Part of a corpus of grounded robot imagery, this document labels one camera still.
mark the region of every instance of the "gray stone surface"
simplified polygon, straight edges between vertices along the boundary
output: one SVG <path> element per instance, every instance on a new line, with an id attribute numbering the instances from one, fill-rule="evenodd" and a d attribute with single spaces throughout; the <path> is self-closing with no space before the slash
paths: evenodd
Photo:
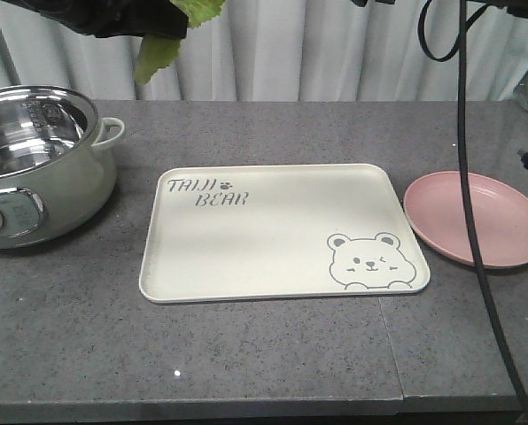
<path id="1" fill-rule="evenodd" d="M 128 126 L 105 208 L 55 241 L 0 251 L 0 421 L 517 408 L 476 278 L 423 244 L 432 278 L 414 296 L 159 306 L 138 290 L 166 170 L 369 162 L 401 197 L 456 167 L 453 103 L 97 106 Z M 528 116 L 511 103 L 469 113 L 473 169 L 528 196 L 516 156 Z M 491 282 L 528 387 L 528 266 Z"/>

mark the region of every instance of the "cream plastic tray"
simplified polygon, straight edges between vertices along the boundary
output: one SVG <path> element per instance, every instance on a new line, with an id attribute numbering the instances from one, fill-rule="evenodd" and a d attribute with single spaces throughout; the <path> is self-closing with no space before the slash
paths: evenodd
<path id="1" fill-rule="evenodd" d="M 159 178 L 140 290 L 182 303 L 409 293 L 429 279 L 376 166 L 176 168 Z"/>

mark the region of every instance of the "curtain fold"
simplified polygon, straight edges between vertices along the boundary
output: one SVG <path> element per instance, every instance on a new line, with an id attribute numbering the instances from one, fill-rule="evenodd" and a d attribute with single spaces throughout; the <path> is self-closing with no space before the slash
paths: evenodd
<path id="1" fill-rule="evenodd" d="M 219 18 L 188 31 L 173 65 L 139 86 L 141 39 L 78 35 L 0 2 L 0 87 L 55 84 L 103 99 L 454 100 L 456 58 L 432 62 L 417 41 L 423 3 L 228 0 Z M 432 5 L 436 54 L 453 44 L 456 17 L 456 2 Z M 490 7 L 470 30 L 469 100 L 511 97 L 527 69 L 528 20 Z"/>

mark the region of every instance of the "black cord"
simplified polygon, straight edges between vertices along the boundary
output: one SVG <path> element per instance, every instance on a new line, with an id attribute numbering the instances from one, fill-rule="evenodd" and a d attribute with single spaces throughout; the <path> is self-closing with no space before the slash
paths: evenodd
<path id="1" fill-rule="evenodd" d="M 510 354 L 506 337 L 502 330 L 501 321 L 498 317 L 496 305 L 494 304 L 493 293 L 488 282 L 485 266 L 478 246 L 477 230 L 475 227 L 475 217 L 473 214 L 472 203 L 470 201 L 469 186 L 469 163 L 467 160 L 467 145 L 465 140 L 465 112 L 466 112 L 466 91 L 467 91 L 467 0 L 460 0 L 459 3 L 459 84 L 458 84 L 458 115 L 457 115 L 457 152 L 459 157 L 459 174 L 461 176 L 462 204 L 465 211 L 465 222 L 470 242 L 475 270 L 477 272 L 478 284 L 483 298 L 485 299 L 486 310 L 493 328 L 494 337 L 501 351 L 502 360 L 509 373 L 510 381 L 516 391 L 516 396 L 524 410 L 526 420 L 528 421 L 528 395 Z"/>
<path id="2" fill-rule="evenodd" d="M 457 51 L 459 50 L 459 38 L 461 35 L 457 35 L 457 39 L 455 40 L 453 47 L 445 56 L 437 58 L 433 55 L 433 53 L 431 53 L 430 47 L 428 46 L 427 40 L 425 38 L 425 19 L 427 18 L 427 11 L 429 10 L 432 1 L 433 0 L 427 0 L 427 2 L 423 5 L 422 12 L 420 13 L 420 19 L 417 21 L 417 38 L 420 41 L 423 53 L 425 53 L 428 58 L 431 58 L 437 62 L 447 62 L 449 59 L 455 56 L 455 53 L 457 53 Z M 475 13 L 470 16 L 469 20 L 466 21 L 467 31 L 469 31 L 473 24 L 477 22 L 477 20 L 483 15 L 483 13 L 485 13 L 488 6 L 490 6 L 490 4 L 485 4 L 484 6 L 481 6 Z"/>

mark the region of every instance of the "bear face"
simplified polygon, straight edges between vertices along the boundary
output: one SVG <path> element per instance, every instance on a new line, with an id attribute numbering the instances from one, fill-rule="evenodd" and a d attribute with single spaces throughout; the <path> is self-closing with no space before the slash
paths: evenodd
<path id="1" fill-rule="evenodd" d="M 362 285 L 366 289 L 406 286 L 415 279 L 416 270 L 400 251 L 400 239 L 379 233 L 373 239 L 351 239 L 332 235 L 327 245 L 333 250 L 330 274 L 345 286 Z"/>

